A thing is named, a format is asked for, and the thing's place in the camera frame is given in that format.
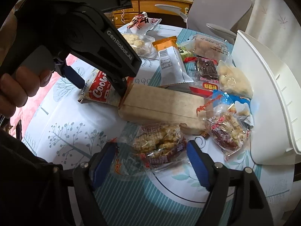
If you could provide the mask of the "person's left hand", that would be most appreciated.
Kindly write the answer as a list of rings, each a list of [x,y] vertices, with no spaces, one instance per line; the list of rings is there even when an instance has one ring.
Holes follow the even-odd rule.
[[[45,87],[52,77],[51,70],[37,75],[25,66],[20,66],[14,76],[7,73],[1,76],[1,115],[10,118],[16,108],[23,107],[29,97],[33,97],[39,88]]]

